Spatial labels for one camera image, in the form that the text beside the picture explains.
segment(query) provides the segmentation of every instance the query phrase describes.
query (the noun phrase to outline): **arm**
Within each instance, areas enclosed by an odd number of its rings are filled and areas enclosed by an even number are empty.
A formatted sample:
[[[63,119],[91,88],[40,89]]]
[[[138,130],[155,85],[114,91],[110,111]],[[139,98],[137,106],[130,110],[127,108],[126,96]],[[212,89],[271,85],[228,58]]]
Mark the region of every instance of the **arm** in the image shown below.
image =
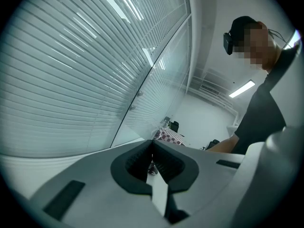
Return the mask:
[[[236,146],[238,140],[239,138],[234,134],[230,138],[214,145],[207,151],[230,153],[233,150],[234,146]]]

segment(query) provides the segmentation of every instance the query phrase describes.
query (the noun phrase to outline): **gray plastic surface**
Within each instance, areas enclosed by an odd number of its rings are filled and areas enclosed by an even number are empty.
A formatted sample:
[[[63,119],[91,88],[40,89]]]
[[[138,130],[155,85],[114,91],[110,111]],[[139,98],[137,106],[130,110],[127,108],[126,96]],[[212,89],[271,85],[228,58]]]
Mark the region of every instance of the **gray plastic surface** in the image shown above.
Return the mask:
[[[37,208],[36,205],[30,203],[28,199],[23,197],[20,193],[15,190],[11,190],[14,198],[18,201],[19,205],[30,215],[36,223],[38,223],[43,228],[72,228],[67,224],[64,224],[58,220],[53,219],[43,210]]]
[[[173,195],[178,209],[189,215],[202,209],[232,180],[237,169],[216,164],[218,160],[241,163],[244,155],[226,154],[187,148],[162,141],[166,146],[191,157],[199,166],[199,175],[189,190]]]
[[[33,195],[31,203],[44,208],[69,181],[76,180],[84,182],[85,186],[64,215],[63,223],[75,228],[167,227],[167,220],[150,196],[126,192],[111,176],[112,161],[141,143],[82,158],[43,185]]]
[[[70,180],[77,180],[86,186],[63,217],[65,224],[75,228],[170,227],[150,196],[127,193],[111,176],[114,158],[141,143],[84,157],[41,187],[31,203],[42,209]],[[286,128],[271,135],[265,143],[252,144],[245,156],[166,142],[166,146],[191,157],[199,165],[199,175],[190,189],[173,195],[177,208],[190,216],[174,226],[254,226],[278,205],[293,183],[303,159],[303,144],[303,128]],[[218,160],[237,162],[240,166],[234,169],[218,165]]]

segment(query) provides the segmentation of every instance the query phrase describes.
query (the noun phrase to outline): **black t-shirt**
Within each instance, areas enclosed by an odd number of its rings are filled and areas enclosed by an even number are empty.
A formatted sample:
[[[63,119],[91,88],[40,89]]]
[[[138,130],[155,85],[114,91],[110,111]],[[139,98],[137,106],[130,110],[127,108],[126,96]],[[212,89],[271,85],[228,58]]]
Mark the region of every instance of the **black t-shirt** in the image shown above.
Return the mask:
[[[246,154],[249,145],[264,142],[269,135],[281,131],[286,126],[282,113],[270,91],[291,65],[298,48],[296,46],[281,52],[274,68],[253,94],[246,114],[235,131],[239,141],[232,153]]]

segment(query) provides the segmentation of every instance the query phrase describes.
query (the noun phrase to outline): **fluorescent light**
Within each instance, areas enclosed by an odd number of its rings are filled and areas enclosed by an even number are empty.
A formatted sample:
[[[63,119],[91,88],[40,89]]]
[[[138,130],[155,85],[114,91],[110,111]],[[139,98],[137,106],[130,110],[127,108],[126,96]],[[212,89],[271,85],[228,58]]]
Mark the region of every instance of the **fluorescent light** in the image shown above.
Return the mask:
[[[107,2],[111,5],[111,7],[116,11],[116,13],[122,18],[125,19],[126,21],[131,24],[127,16],[124,14],[124,12],[121,10],[121,8],[118,6],[118,4],[114,0],[107,0]]]
[[[253,81],[250,80],[247,84],[245,84],[243,87],[240,87],[237,91],[233,92],[229,96],[231,98],[234,98],[234,97],[238,96],[239,94],[243,93],[244,91],[250,89],[254,85],[255,85],[255,83],[253,83]]]
[[[299,31],[295,30],[293,37],[291,38],[290,42],[288,43],[288,45],[286,45],[284,47],[284,49],[286,48],[293,48],[294,44],[296,41],[298,41],[301,38]]]
[[[150,63],[150,66],[152,67],[154,65],[154,63],[152,62],[152,58],[150,56],[150,53],[148,52],[148,50],[146,48],[142,48],[144,54],[146,55],[149,63]]]

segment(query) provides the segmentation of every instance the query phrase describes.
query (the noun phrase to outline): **glass wall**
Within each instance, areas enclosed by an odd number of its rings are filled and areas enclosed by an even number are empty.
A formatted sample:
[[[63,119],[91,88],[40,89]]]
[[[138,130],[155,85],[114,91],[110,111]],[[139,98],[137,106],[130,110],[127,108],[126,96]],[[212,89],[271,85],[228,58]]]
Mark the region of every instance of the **glass wall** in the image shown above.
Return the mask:
[[[190,20],[185,22],[160,55],[120,127],[112,146],[151,139],[164,117],[174,112],[185,94],[190,66]]]
[[[147,113],[152,131],[187,71],[189,27],[153,65],[189,14],[188,0],[23,0],[0,41],[1,153],[109,148],[149,73],[125,125]]]

